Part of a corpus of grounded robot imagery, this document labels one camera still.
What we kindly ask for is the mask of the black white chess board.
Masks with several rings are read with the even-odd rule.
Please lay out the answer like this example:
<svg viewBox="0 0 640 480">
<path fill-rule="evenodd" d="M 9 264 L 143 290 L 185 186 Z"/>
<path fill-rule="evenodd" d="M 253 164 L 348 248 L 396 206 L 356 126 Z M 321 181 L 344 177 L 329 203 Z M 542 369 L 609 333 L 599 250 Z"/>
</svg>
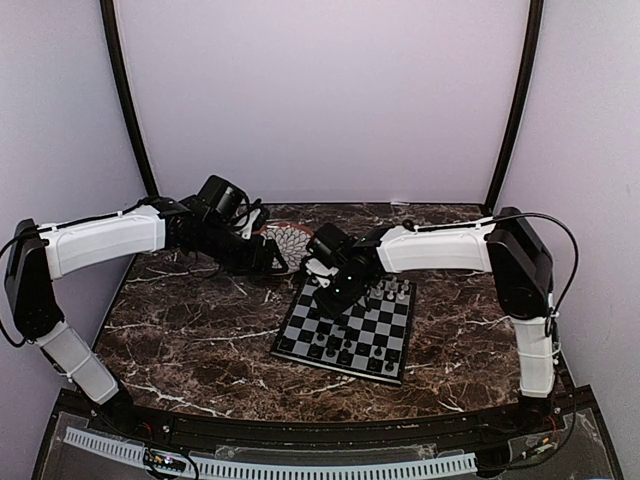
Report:
<svg viewBox="0 0 640 480">
<path fill-rule="evenodd" d="M 298 288 L 270 353 L 352 377 L 401 385 L 416 284 L 384 279 L 336 320 L 320 315 L 313 298 L 317 289 L 318 282 L 311 278 Z"/>
</svg>

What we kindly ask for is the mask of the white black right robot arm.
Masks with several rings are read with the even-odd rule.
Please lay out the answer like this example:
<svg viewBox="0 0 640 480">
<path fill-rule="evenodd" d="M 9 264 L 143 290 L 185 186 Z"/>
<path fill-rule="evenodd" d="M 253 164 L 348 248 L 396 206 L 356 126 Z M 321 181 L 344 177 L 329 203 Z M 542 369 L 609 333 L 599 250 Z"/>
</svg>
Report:
<svg viewBox="0 0 640 480">
<path fill-rule="evenodd" d="M 518 349 L 519 392 L 527 397 L 510 413 L 521 434 L 534 432 L 549 416 L 544 398 L 555 384 L 552 317 L 553 260 L 524 212 L 505 207 L 478 220 L 417 226 L 376 227 L 350 236 L 321 226 L 306 246 L 303 270 L 319 283 L 321 311 L 337 318 L 380 280 L 406 272 L 434 272 L 463 284 L 494 286 L 496 305 L 510 319 Z"/>
</svg>

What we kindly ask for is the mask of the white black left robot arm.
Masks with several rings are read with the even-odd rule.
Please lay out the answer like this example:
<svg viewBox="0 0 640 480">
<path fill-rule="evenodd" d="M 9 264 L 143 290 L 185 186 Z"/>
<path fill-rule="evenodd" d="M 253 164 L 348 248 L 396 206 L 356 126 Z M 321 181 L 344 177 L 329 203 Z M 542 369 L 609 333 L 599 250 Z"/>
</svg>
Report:
<svg viewBox="0 0 640 480">
<path fill-rule="evenodd" d="M 135 207 L 64 223 L 23 219 L 3 247 L 8 254 L 5 290 L 17 347 L 37 346 L 75 384 L 120 436 L 141 427 L 126 388 L 96 356 L 89 340 L 106 315 L 116 277 L 138 253 L 181 249 L 207 256 L 245 274 L 285 273 L 277 244 L 257 234 L 267 215 L 255 203 L 244 225 L 234 225 L 203 201 L 146 198 Z"/>
</svg>

